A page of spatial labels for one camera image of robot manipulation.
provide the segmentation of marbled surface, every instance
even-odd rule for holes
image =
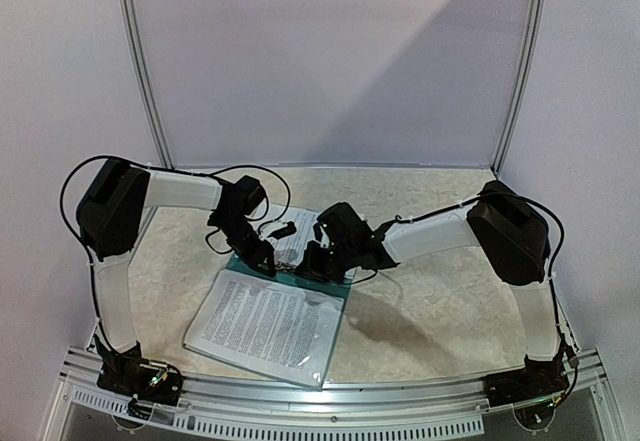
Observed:
[[[419,215],[477,193],[490,171],[409,168],[283,168],[292,205],[321,211],[347,201],[370,225]],[[228,174],[235,180],[242,173]],[[272,202],[284,189],[251,172]],[[203,238],[208,213],[160,209],[130,268],[132,314],[143,355],[185,372],[258,376],[192,353],[184,335],[216,273],[218,256]],[[223,239],[214,245],[225,248]],[[480,248],[416,258],[353,288],[327,379],[333,382],[410,381],[520,365],[524,332],[509,288]]]

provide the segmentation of metal frame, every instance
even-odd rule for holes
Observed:
[[[142,104],[144,105],[147,120],[149,121],[151,136],[153,137],[153,142],[155,143],[160,163],[165,168],[172,168],[174,167],[174,163],[171,158],[169,144],[167,143],[167,138],[162,127],[162,121],[160,120],[160,114],[158,113],[158,107],[153,95],[153,89],[151,87],[149,71],[147,69],[147,63],[145,61],[142,41],[138,29],[134,0],[120,0],[120,4],[122,6],[122,15],[124,17],[124,26],[127,32],[127,39],[129,41],[129,49],[131,50],[131,60],[133,61],[133,67],[138,80]]]
[[[542,6],[544,0],[531,0],[529,5],[529,15],[527,17],[527,28],[525,31],[522,48],[520,51],[520,63],[518,65],[518,74],[516,77],[516,84],[513,88],[511,95],[511,101],[509,102],[509,110],[507,112],[507,119],[500,136],[500,141],[496,149],[496,153],[493,158],[493,165],[491,169],[493,173],[498,177],[500,171],[504,166],[504,162],[509,151],[509,145],[511,144],[511,138],[522,106],[522,100],[524,99],[524,92],[527,86],[527,80],[529,78],[529,72],[531,71],[531,62],[533,59],[533,52],[538,37],[538,31],[540,29],[540,19],[542,17]]]
[[[580,377],[576,390],[591,389],[605,439],[624,440],[619,415],[608,388],[608,380],[597,351],[580,353]],[[47,423],[47,441],[58,440],[72,402],[121,417],[120,407],[128,399],[96,387],[102,362],[94,354],[70,349],[60,373],[55,408]],[[508,411],[511,406],[490,408],[483,392],[486,373],[428,381],[402,383],[328,384],[323,391],[306,391],[274,381],[251,381],[235,378],[185,374],[184,392],[178,408],[156,409],[169,419],[159,427],[211,435],[216,439],[242,439],[243,430],[261,433],[287,433],[291,441],[320,441],[320,434],[334,441],[367,441],[368,433],[389,434],[389,440],[455,439],[456,426],[476,421],[475,433],[481,434],[481,416]],[[453,429],[450,437],[437,429]],[[436,436],[429,437],[436,430]]]

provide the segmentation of beige table surface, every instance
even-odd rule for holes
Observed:
[[[374,229],[396,214],[417,216],[473,195],[493,179],[485,170],[426,168],[278,172],[291,186],[293,206],[321,211],[347,201]],[[250,174],[263,182],[272,202],[284,202],[277,180]],[[259,379],[182,347],[184,332],[228,261],[203,241],[207,218],[193,209],[159,209],[140,244],[130,292],[143,355],[185,372]],[[524,332],[509,288],[480,248],[461,248],[416,258],[354,286],[327,380],[423,380],[503,369],[523,359]]]

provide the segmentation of white wall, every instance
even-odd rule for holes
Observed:
[[[640,439],[640,0],[545,0],[501,177],[566,223],[560,297]]]
[[[488,166],[529,0],[135,0],[177,165]]]
[[[60,184],[95,153],[155,154],[119,0],[0,0],[0,26],[0,438],[29,441],[93,322]]]

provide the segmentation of vertical metal post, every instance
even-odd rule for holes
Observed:
[[[160,115],[158,114],[158,107],[156,106],[153,96],[153,90],[151,89],[151,80],[149,79],[149,72],[147,70],[142,42],[140,40],[134,0],[120,0],[120,4],[122,5],[122,14],[124,17],[127,39],[129,41],[129,49],[131,50],[131,59],[133,60],[133,66],[136,78],[138,79],[138,86],[140,88],[140,95],[142,96],[142,104],[144,105],[144,109],[147,114],[151,135],[153,136],[153,141],[155,143],[160,162],[164,167],[172,168],[174,167],[174,163],[171,159],[169,145],[167,143],[164,129],[162,128],[162,122],[160,121]]]
[[[536,38],[538,36],[538,30],[540,28],[540,19],[542,17],[542,5],[544,0],[531,0],[529,7],[529,15],[527,17],[527,27],[522,43],[520,52],[520,65],[518,66],[518,74],[516,77],[516,84],[513,88],[511,95],[511,101],[509,103],[509,111],[505,122],[504,129],[496,153],[493,158],[493,164],[491,166],[492,171],[496,176],[500,174],[502,167],[504,166],[507,152],[509,150],[509,144],[513,136],[513,131],[524,98],[524,91],[527,85],[527,79],[531,70],[531,61],[533,59],[533,51],[536,44]]]

